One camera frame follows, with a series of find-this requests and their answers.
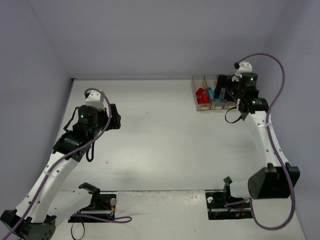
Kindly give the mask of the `purple lego brick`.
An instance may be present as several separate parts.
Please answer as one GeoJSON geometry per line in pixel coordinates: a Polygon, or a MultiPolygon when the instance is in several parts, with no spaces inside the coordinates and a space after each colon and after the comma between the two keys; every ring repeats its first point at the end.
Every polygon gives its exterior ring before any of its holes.
{"type": "Polygon", "coordinates": [[[225,92],[226,92],[225,88],[221,88],[220,94],[219,94],[219,99],[221,101],[225,99],[225,92]]]}

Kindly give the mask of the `teal green monster lego stack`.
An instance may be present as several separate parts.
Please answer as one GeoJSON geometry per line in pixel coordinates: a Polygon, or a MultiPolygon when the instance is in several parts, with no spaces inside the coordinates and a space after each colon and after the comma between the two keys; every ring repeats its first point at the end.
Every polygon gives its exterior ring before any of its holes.
{"type": "Polygon", "coordinates": [[[211,87],[208,87],[208,88],[207,88],[207,91],[208,91],[208,95],[209,95],[210,101],[213,102],[213,101],[215,100],[215,93],[214,93],[214,91],[212,90],[211,87]]]}

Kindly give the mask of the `multicolour lego block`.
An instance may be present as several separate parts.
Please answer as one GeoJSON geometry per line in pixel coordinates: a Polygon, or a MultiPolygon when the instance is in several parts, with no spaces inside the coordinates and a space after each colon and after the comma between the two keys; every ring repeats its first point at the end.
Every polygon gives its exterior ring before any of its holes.
{"type": "Polygon", "coordinates": [[[209,99],[207,94],[205,93],[205,89],[200,87],[196,92],[195,92],[196,100],[198,104],[207,104],[209,103],[209,99]]]}

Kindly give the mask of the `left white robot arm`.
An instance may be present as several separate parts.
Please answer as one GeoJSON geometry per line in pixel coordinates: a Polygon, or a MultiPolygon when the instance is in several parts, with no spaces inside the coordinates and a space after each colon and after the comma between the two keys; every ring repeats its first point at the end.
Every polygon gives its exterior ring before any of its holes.
{"type": "Polygon", "coordinates": [[[94,208],[100,200],[100,189],[90,183],[83,183],[75,191],[75,199],[66,200],[60,207],[51,204],[67,176],[82,159],[92,162],[95,143],[108,130],[121,127],[121,116],[111,103],[82,105],[73,111],[77,122],[64,133],[53,147],[49,161],[40,177],[13,210],[5,210],[0,221],[9,232],[4,237],[16,235],[23,240],[49,240],[58,225],[80,209],[94,208]]]}

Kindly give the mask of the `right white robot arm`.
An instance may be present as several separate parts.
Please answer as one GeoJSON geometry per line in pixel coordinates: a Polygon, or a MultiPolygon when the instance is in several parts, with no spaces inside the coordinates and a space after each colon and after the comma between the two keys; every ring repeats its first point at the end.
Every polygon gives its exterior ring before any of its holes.
{"type": "Polygon", "coordinates": [[[238,78],[219,74],[215,91],[225,91],[225,100],[236,100],[240,120],[244,121],[252,135],[261,169],[247,180],[233,182],[224,179],[223,196],[229,199],[286,199],[291,195],[288,180],[295,185],[300,170],[292,166],[281,150],[272,127],[270,109],[266,99],[259,97],[256,88],[258,75],[243,72],[238,78]]]}

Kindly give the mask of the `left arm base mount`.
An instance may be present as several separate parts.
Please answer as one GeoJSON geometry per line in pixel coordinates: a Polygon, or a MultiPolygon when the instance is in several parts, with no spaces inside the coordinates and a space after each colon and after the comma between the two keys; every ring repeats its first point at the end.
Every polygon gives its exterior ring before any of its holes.
{"type": "MultiPolygon", "coordinates": [[[[102,192],[100,194],[100,200],[98,200],[95,206],[88,206],[82,208],[76,214],[81,215],[90,215],[104,220],[113,220],[115,218],[115,206],[112,206],[112,203],[116,204],[117,194],[115,192],[102,192]]],[[[88,217],[79,217],[71,216],[68,223],[103,223],[103,221],[92,219],[88,217]]]]}

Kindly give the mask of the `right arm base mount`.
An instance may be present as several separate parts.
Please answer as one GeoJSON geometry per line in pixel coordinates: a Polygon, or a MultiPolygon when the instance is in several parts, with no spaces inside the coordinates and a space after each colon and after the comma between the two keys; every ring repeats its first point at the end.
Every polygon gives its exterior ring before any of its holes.
{"type": "Polygon", "coordinates": [[[226,190],[205,191],[209,220],[252,219],[250,203],[243,198],[232,197],[226,190]]]}

